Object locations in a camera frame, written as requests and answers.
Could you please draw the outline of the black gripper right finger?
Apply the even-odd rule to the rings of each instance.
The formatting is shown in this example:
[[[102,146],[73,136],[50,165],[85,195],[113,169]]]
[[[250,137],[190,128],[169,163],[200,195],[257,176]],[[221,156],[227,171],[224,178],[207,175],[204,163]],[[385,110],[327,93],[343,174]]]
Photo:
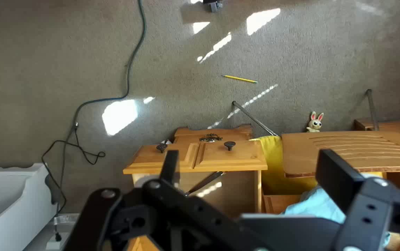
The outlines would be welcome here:
[[[331,149],[320,149],[316,181],[345,213],[333,251],[382,251],[386,234],[400,234],[400,188],[364,176]]]

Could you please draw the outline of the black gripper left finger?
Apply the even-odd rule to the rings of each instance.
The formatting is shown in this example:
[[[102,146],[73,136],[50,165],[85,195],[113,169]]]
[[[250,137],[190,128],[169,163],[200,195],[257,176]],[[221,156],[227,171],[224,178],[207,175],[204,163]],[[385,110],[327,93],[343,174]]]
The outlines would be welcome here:
[[[123,193],[119,188],[94,190],[64,245],[64,251],[126,251],[147,236],[162,251],[274,251],[249,227],[231,220],[199,196],[175,185],[178,150],[165,156],[158,178]]]

